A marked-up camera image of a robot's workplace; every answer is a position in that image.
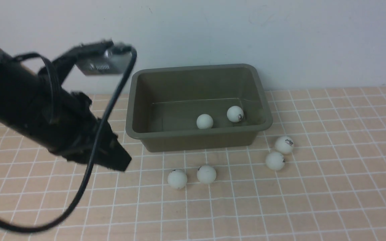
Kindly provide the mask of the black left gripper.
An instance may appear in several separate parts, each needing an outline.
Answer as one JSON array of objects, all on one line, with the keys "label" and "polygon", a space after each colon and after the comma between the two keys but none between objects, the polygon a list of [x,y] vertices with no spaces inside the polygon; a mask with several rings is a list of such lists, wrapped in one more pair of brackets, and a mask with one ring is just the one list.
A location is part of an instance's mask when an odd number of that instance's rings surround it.
[{"label": "black left gripper", "polygon": [[125,172],[132,161],[131,155],[118,143],[108,121],[96,117],[90,110],[92,100],[83,92],[72,92],[63,98],[62,116],[51,125],[50,153],[87,164],[92,154],[98,128],[103,125],[101,142],[95,152],[94,163],[113,171]]}]

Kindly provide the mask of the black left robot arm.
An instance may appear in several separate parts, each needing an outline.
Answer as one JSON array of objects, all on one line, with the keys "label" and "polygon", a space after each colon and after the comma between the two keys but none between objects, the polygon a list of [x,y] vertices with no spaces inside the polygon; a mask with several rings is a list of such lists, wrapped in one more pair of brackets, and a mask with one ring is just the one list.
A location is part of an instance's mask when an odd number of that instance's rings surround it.
[{"label": "black left robot arm", "polygon": [[61,89],[57,122],[50,124],[50,84],[22,64],[0,64],[0,123],[68,161],[87,164],[101,119],[91,112],[92,100],[83,92]]}]

